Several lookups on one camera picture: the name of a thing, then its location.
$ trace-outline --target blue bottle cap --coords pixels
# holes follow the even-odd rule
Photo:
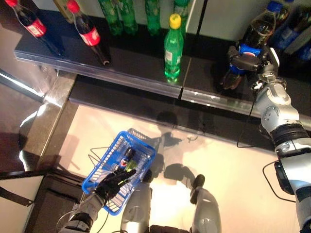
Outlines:
[[[267,6],[267,10],[278,13],[280,12],[282,6],[283,5],[277,1],[270,1],[269,5]]]

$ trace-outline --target coca-cola bottle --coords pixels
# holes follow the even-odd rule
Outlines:
[[[98,61],[102,65],[111,62],[108,46],[106,46],[101,36],[98,34],[96,27],[90,18],[80,11],[80,7],[75,0],[67,2],[68,9],[73,13],[74,25],[83,41],[93,50],[97,55]]]
[[[21,6],[18,0],[5,0],[11,6],[17,16],[21,25],[23,25],[36,39],[44,43],[52,53],[62,55],[64,47],[61,43],[57,42],[49,32],[41,20],[26,7]]]

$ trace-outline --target black shelf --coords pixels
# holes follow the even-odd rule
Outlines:
[[[84,44],[74,25],[68,24],[59,12],[39,11],[39,17],[60,35],[65,46],[63,57],[52,55],[49,50],[28,32],[15,49],[18,60],[48,64],[57,69],[74,72],[95,79],[140,89],[161,96],[188,101],[207,107],[220,108],[248,115],[253,96],[247,80],[236,90],[223,90],[219,85],[228,69],[226,53],[234,42],[187,34],[181,72],[176,83],[168,83],[164,76],[163,41],[167,30],[159,36],[149,35],[145,25],[139,25],[138,33],[130,36],[111,36],[105,19],[92,17],[99,33],[110,45],[112,64],[101,66],[92,51]],[[287,91],[292,105],[299,111],[300,120],[311,130],[311,82],[310,68],[287,70],[281,63],[280,75],[288,83]],[[254,109],[253,117],[260,117]]]
[[[65,53],[62,57],[55,56],[29,33],[25,33],[14,51],[18,60],[48,64],[57,69],[174,98],[179,96],[190,57],[185,49],[179,78],[176,83],[168,83],[163,59],[163,41],[167,30],[162,30],[157,37],[151,37],[146,26],[139,25],[136,36],[123,33],[122,36],[113,37],[105,19],[92,17],[102,39],[110,45],[112,63],[102,66],[80,38],[74,25],[68,24],[59,12],[41,10],[38,15],[49,30],[61,37]]]

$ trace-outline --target red bottle cap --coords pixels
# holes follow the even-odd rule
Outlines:
[[[70,12],[72,12],[72,13],[77,13],[80,11],[80,7],[75,0],[69,0],[67,2],[67,7],[70,10]]]
[[[17,5],[17,0],[5,0],[5,2],[6,2],[9,6],[16,6],[16,5]]]

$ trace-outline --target wall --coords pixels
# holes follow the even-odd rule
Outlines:
[[[40,9],[57,10],[52,0],[33,0]],[[97,0],[77,0],[82,10],[92,16],[103,17]],[[168,18],[173,11],[173,0],[159,0],[161,7],[161,26],[168,28]],[[133,0],[136,20],[146,24],[144,0]],[[196,33],[204,0],[191,0],[193,14],[187,32]],[[208,0],[203,20],[202,35],[226,40],[238,40],[244,34],[249,22],[259,15],[269,0]],[[311,0],[295,0],[294,5],[311,6]]]

